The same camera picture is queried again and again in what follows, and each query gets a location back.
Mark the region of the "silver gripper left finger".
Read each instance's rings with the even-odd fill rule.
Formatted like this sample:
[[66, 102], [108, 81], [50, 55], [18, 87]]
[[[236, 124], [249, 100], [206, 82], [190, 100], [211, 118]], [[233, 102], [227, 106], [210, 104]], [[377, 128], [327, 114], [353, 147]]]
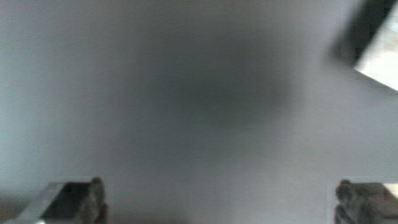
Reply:
[[28, 203], [11, 224], [108, 224], [105, 184], [89, 181], [53, 182]]

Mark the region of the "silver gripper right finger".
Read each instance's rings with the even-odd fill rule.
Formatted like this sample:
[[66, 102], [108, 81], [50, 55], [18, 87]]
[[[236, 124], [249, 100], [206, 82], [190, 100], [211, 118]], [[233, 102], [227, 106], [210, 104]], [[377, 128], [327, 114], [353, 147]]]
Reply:
[[336, 188], [334, 224], [398, 224], [398, 183], [353, 183]]

